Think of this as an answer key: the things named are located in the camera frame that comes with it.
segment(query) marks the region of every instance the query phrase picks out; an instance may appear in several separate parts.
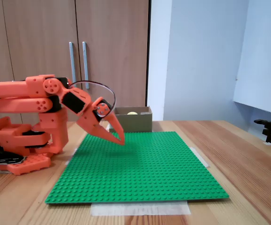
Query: wooden table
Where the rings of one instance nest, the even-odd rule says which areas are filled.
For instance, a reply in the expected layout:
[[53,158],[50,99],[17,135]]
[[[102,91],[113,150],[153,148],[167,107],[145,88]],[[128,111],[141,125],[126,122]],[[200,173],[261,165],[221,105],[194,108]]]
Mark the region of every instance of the wooden table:
[[230,199],[189,202],[186,216],[92,217],[90,204],[46,205],[65,162],[86,135],[70,124],[70,141],[52,167],[22,176],[0,174],[0,225],[271,224],[271,146],[225,121],[153,122],[153,131],[176,131],[196,148]]

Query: white tape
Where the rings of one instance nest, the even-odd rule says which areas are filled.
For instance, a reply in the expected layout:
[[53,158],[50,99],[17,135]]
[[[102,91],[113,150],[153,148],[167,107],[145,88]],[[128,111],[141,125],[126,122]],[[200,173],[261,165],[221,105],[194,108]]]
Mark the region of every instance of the white tape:
[[209,167],[208,163],[201,157],[201,155],[198,153],[198,151],[193,148],[190,147],[191,151],[194,153],[194,155],[200,160],[200,162],[207,168]]
[[187,201],[93,203],[92,216],[189,215]]
[[264,142],[264,144],[271,146],[271,143],[269,143],[269,142]]
[[75,154],[76,151],[77,151],[77,148],[74,149],[74,151],[73,151],[73,153],[72,153],[70,159],[69,159],[67,162],[65,162],[65,165],[68,165],[68,164],[69,164],[69,162],[71,161],[71,159],[72,159],[72,157],[73,157],[73,155]]

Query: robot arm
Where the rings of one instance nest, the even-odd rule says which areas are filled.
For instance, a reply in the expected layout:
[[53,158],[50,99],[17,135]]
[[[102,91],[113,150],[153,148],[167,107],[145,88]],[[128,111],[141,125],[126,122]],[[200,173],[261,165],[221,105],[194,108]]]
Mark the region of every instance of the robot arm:
[[[65,108],[79,116],[76,123],[88,134],[124,145],[124,131],[112,107],[102,97],[92,101],[87,92],[72,86],[69,79],[39,75],[25,81],[0,82],[0,113],[36,112],[40,119],[34,126],[12,124],[9,117],[0,119],[0,150],[24,156],[22,163],[6,163],[0,169],[20,175],[49,167],[50,157],[62,152],[68,142]],[[102,119],[112,125],[119,138],[99,124]],[[0,162],[12,162],[10,155],[1,153]]]
[[[27,77],[25,81],[0,82],[0,113],[46,113],[57,104],[54,96],[65,108],[79,116],[77,124],[87,133],[124,145],[124,132],[111,106],[99,97],[92,102],[89,94],[79,88],[68,88],[67,78],[54,75]],[[99,122],[108,121],[119,138],[106,131]]]

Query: white wall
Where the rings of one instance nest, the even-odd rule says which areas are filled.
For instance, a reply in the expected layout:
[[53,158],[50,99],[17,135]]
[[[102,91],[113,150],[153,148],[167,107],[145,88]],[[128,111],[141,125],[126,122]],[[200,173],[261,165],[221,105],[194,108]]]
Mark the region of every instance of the white wall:
[[271,112],[271,0],[250,0],[234,101]]
[[248,129],[252,108],[233,102],[247,9],[248,0],[173,0],[165,120]]
[[147,105],[153,120],[163,120],[172,0],[151,1]]

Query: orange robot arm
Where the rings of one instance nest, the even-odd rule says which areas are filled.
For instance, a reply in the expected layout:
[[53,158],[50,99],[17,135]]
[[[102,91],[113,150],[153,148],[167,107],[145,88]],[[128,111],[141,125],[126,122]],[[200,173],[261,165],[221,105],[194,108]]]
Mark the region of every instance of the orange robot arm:
[[[39,113],[35,126],[12,124],[0,119],[0,146],[22,156],[31,152],[56,154],[68,142],[67,109],[79,116],[77,124],[88,134],[124,145],[124,131],[111,106],[102,98],[92,101],[89,94],[72,87],[67,78],[54,75],[27,77],[25,81],[0,82],[0,113]],[[99,123],[104,119],[117,131],[119,139]]]

